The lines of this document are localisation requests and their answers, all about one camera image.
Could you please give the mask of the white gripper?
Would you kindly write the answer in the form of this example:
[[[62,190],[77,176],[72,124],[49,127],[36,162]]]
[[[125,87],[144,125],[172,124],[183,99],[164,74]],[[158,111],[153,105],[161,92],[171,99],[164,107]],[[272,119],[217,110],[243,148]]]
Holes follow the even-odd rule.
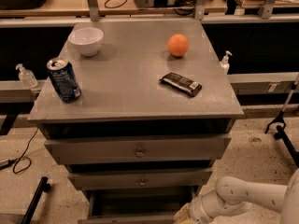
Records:
[[[190,217],[197,224],[209,224],[213,221],[211,216],[213,202],[206,197],[196,197],[190,204],[184,204],[174,215],[174,224],[191,224]]]

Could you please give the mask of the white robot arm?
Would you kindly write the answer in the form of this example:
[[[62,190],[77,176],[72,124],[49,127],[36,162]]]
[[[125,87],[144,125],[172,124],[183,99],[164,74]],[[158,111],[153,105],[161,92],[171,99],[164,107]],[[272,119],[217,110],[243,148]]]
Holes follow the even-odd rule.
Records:
[[[224,176],[212,191],[184,204],[174,215],[174,224],[209,224],[216,217],[244,214],[252,203],[280,213],[280,224],[299,224],[299,170],[287,186]]]

